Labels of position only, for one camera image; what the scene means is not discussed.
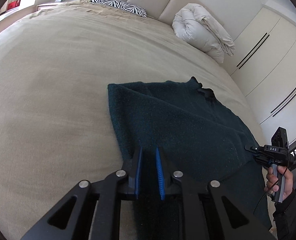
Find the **black sleeved forearm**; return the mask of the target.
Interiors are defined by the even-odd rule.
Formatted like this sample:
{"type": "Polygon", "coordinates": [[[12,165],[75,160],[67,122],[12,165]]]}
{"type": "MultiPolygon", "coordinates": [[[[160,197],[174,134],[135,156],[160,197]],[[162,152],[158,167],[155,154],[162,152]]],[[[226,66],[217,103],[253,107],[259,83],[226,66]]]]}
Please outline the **black sleeved forearm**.
{"type": "Polygon", "coordinates": [[[296,239],[296,192],[294,189],[282,203],[275,204],[273,217],[278,239],[296,239]]]}

